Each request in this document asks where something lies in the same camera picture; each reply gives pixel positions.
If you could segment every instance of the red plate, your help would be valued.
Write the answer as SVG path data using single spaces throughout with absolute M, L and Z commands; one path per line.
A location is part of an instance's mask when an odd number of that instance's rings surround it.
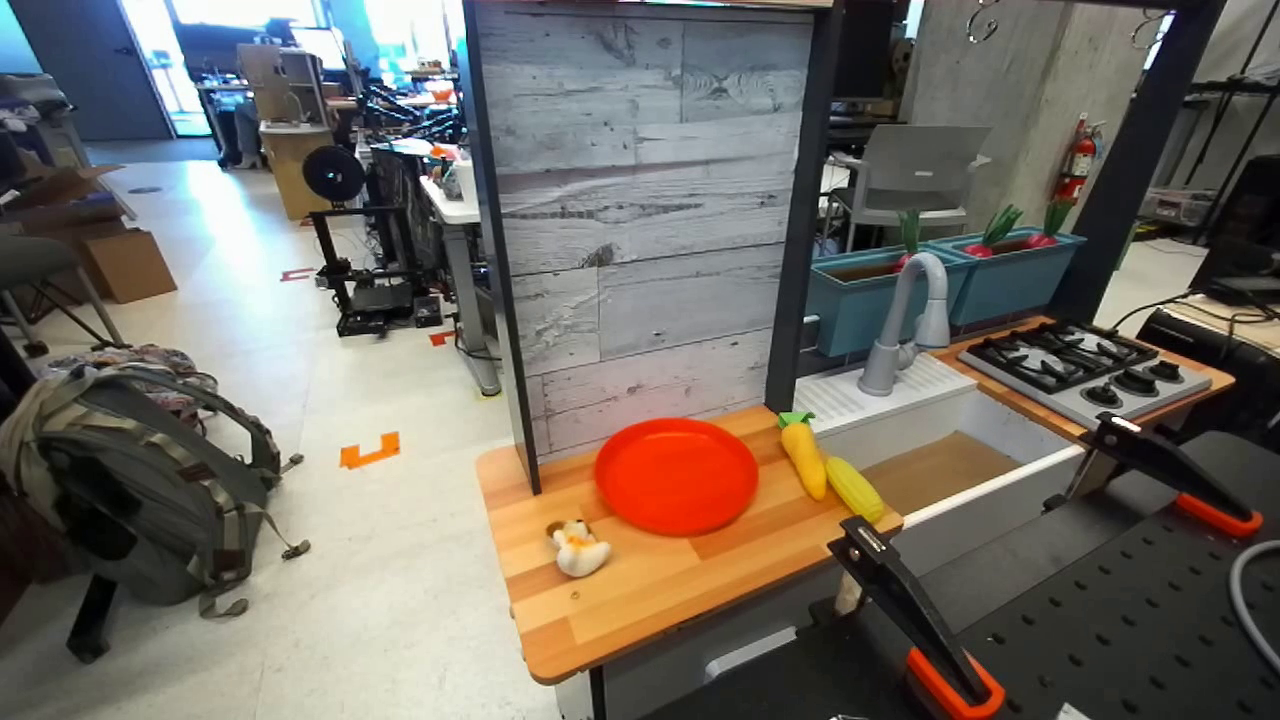
M 595 456 L 600 504 L 659 538 L 731 524 L 757 496 L 749 445 L 699 420 L 650 420 L 618 432 Z

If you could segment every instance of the fire extinguisher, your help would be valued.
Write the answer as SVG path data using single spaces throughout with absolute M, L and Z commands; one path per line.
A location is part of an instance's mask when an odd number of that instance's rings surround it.
M 1096 162 L 1096 129 L 1079 115 L 1076 136 L 1052 186 L 1052 204 L 1076 208 Z

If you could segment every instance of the gray backpack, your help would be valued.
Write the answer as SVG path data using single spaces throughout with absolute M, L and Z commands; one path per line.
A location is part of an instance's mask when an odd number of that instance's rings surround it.
M 247 461 L 205 441 L 155 392 L 234 420 Z M 0 473 L 56 527 L 53 552 L 68 567 L 148 604 L 201 597 L 201 616 L 247 611 L 247 602 L 220 610 L 220 597 L 247 581 L 260 524 L 278 527 L 270 493 L 283 465 L 271 432 L 212 390 L 173 373 L 39 380 L 0 428 Z

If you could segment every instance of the stove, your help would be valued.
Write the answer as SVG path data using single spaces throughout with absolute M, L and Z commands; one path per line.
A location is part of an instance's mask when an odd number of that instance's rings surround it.
M 1105 412 L 1137 420 L 1208 390 L 1208 377 L 1148 344 L 1079 325 L 990 336 L 960 362 L 1089 428 Z

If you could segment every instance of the sink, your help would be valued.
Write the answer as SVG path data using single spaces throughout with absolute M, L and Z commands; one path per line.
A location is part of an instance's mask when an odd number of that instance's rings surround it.
M 864 398 L 855 377 L 800 377 L 798 410 L 815 412 L 823 454 L 855 465 L 908 527 L 1086 454 L 934 357 L 916 357 L 893 398 Z

